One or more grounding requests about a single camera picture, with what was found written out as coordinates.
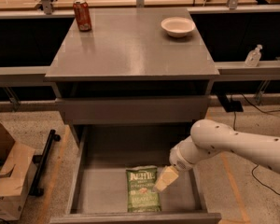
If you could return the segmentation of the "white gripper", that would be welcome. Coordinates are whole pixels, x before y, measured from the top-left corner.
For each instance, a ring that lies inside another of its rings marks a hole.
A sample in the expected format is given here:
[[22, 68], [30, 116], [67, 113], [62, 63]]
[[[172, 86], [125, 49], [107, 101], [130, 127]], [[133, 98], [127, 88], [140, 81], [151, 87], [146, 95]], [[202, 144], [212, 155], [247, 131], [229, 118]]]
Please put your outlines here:
[[189, 171], [193, 168], [193, 164], [188, 162], [182, 155], [178, 146], [170, 150], [169, 162], [172, 166], [165, 166], [161, 174], [157, 178], [153, 190], [155, 192], [162, 192], [175, 182], [179, 177], [179, 172]]

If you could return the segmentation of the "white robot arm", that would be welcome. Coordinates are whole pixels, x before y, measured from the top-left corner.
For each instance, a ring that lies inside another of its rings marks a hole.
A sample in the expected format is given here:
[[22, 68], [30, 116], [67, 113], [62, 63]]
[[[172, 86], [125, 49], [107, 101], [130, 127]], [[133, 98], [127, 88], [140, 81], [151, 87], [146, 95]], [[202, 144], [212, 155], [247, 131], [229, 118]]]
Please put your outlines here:
[[166, 166], [153, 187], [162, 192], [174, 183], [181, 172], [195, 164], [228, 151], [280, 174], [280, 137], [240, 133], [232, 127], [210, 119], [196, 121], [190, 136], [170, 150], [170, 166]]

